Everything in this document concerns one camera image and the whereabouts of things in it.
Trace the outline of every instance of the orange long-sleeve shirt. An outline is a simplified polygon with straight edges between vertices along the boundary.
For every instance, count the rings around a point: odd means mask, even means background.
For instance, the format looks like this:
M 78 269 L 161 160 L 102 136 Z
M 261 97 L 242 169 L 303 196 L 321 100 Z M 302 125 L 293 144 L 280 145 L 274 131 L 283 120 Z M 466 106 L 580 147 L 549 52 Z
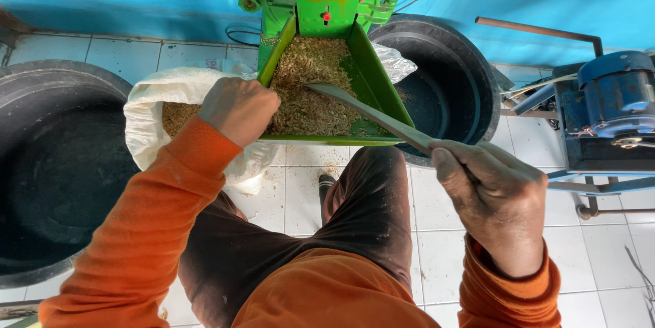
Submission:
M 196 215 L 217 197 L 241 148 L 193 118 L 135 175 L 60 294 L 41 303 L 44 328 L 165 327 L 159 304 L 177 274 Z M 460 287 L 462 327 L 559 327 L 557 268 L 545 251 L 533 278 L 507 281 L 468 238 Z M 264 279 L 233 327 L 438 327 L 379 266 L 332 249 L 300 254 Z

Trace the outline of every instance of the blue motor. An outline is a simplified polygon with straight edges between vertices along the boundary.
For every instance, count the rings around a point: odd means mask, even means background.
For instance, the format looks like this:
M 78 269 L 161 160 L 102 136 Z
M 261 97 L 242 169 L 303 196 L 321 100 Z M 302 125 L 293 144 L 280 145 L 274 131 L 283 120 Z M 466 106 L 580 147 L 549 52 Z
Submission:
M 655 66 L 640 51 L 619 51 L 578 71 L 590 131 L 612 139 L 640 138 L 655 130 Z

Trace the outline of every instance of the foot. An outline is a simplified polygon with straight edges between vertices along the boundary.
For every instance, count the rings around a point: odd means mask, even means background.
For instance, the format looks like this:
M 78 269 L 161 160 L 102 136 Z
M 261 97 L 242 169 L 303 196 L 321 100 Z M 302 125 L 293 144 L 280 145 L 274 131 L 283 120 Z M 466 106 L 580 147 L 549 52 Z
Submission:
M 325 196 L 328 194 L 328 189 L 336 182 L 334 177 L 330 175 L 320 175 L 318 177 L 318 199 L 320 200 L 321 206 L 321 224 L 325 226 L 327 221 L 325 220 L 325 214 L 323 213 L 323 202 L 325 202 Z

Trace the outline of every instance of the brown pants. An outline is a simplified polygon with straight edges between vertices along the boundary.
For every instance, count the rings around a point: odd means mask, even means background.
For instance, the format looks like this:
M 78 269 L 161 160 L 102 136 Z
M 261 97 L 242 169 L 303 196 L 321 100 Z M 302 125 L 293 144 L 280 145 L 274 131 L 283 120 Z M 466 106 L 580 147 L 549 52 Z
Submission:
M 248 223 L 221 192 L 196 218 L 179 263 L 193 313 L 205 327 L 229 327 L 264 278 L 313 248 L 366 257 L 411 293 L 407 191 L 405 159 L 398 149 L 359 149 L 327 192 L 323 214 L 328 223 L 309 238 Z

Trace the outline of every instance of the hand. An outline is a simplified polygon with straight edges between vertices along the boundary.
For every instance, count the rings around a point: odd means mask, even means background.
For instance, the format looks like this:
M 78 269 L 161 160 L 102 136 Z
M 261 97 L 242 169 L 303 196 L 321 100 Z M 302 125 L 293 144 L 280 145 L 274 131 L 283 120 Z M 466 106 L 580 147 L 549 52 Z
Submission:
M 264 133 L 280 98 L 257 80 L 220 78 L 202 101 L 200 117 L 241 148 Z
M 437 179 L 464 227 L 511 278 L 539 271 L 544 258 L 548 176 L 489 143 L 430 143 Z

